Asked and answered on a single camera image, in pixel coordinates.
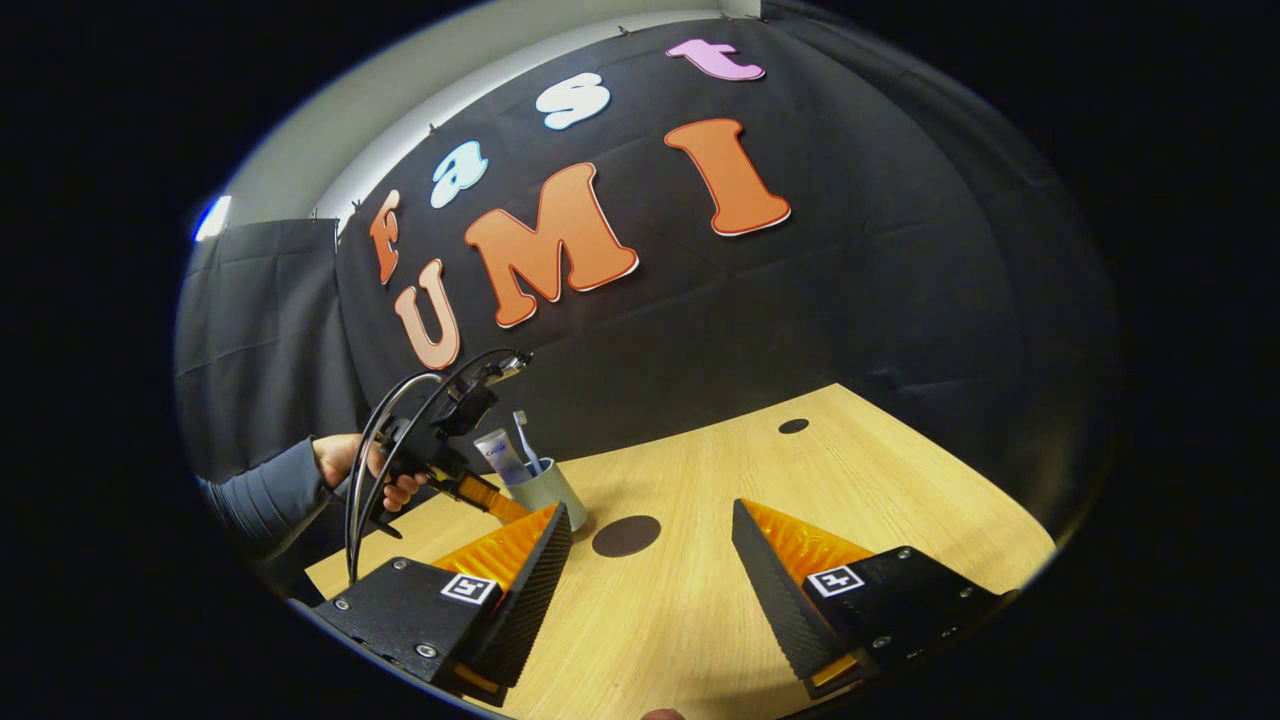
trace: toothpaste tube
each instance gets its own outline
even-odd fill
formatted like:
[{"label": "toothpaste tube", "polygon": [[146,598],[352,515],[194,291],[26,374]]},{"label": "toothpaste tube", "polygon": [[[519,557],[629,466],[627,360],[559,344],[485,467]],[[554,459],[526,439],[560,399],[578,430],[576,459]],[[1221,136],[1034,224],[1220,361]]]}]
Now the toothpaste tube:
[{"label": "toothpaste tube", "polygon": [[507,487],[518,486],[534,478],[529,469],[525,468],[525,461],[516,455],[516,450],[511,446],[507,430],[498,428],[484,437],[476,438],[474,443],[480,455],[484,455],[489,465],[493,465],[493,469],[498,471],[498,477],[502,478],[502,482]]}]

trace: person's arm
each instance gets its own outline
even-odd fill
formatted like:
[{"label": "person's arm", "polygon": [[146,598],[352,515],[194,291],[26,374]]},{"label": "person's arm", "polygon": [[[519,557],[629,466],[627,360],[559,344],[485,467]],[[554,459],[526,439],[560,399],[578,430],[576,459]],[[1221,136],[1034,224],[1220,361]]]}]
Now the person's arm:
[{"label": "person's arm", "polygon": [[283,552],[329,502],[312,439],[225,483],[196,478],[214,515],[256,561]]}]

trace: dark circle sticker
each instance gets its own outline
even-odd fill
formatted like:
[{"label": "dark circle sticker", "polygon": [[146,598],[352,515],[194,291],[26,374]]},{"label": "dark circle sticker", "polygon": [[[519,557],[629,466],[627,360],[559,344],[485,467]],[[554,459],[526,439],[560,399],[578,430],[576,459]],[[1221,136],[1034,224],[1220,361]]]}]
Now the dark circle sticker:
[{"label": "dark circle sticker", "polygon": [[614,520],[591,539],[591,550],[604,557],[634,555],[653,544],[662,532],[662,524],[648,515],[632,515]]},{"label": "dark circle sticker", "polygon": [[778,425],[778,432],[782,434],[799,433],[800,430],[809,427],[809,420],[804,418],[796,418],[795,420],[787,420]]}]

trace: wooden table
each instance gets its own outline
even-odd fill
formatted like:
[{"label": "wooden table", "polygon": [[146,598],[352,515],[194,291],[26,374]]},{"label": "wooden table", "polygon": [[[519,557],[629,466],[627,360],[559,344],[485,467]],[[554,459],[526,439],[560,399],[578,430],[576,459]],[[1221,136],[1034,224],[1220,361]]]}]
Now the wooden table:
[{"label": "wooden table", "polygon": [[[778,432],[795,418],[808,428]],[[662,533],[626,557],[599,556],[589,536],[576,542],[524,675],[499,708],[521,720],[639,720],[659,707],[689,720],[764,720],[813,705],[733,550],[739,497],[872,552],[915,546],[995,593],[1023,587],[1055,551],[991,482],[841,386],[562,470],[594,532],[650,515]],[[498,528],[447,497],[393,524],[404,539],[369,536],[361,575],[392,556],[434,561]],[[347,587],[342,552],[308,574],[326,598]]]}]

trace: orange letter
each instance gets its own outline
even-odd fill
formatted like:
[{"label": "orange letter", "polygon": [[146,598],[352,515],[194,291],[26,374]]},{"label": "orange letter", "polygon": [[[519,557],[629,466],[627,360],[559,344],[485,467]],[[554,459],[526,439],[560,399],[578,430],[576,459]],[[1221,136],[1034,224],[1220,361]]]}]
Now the orange letter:
[{"label": "orange letter", "polygon": [[561,247],[568,254],[568,286],[579,292],[640,265],[640,256],[618,243],[600,211],[591,188],[594,177],[595,165],[579,163],[547,178],[538,201],[536,231],[503,210],[490,210],[467,228],[466,242],[480,250],[498,296],[498,327],[513,327],[538,310],[538,301],[516,284],[516,274],[547,300],[559,300]]},{"label": "orange letter", "polygon": [[764,187],[737,133],[742,123],[724,118],[699,120],[667,133],[666,142],[689,152],[716,201],[712,229],[736,236],[776,225],[791,215],[787,201]]},{"label": "orange letter", "polygon": [[435,307],[435,319],[440,322],[440,342],[431,342],[431,338],[426,337],[422,316],[417,314],[417,290],[413,286],[406,287],[396,299],[396,314],[404,323],[404,332],[408,333],[413,352],[420,363],[433,370],[443,370],[452,365],[458,359],[458,348],[462,346],[458,340],[458,320],[453,316],[449,297],[444,295],[444,284],[440,282],[443,268],[439,260],[431,260],[417,275],[417,284],[426,291]]},{"label": "orange letter", "polygon": [[383,209],[374,218],[372,227],[369,228],[369,237],[374,238],[374,249],[378,250],[378,266],[381,270],[383,284],[392,279],[392,270],[399,263],[399,254],[392,250],[392,243],[399,240],[399,225],[396,224],[396,208],[399,206],[399,192],[390,191]]}]

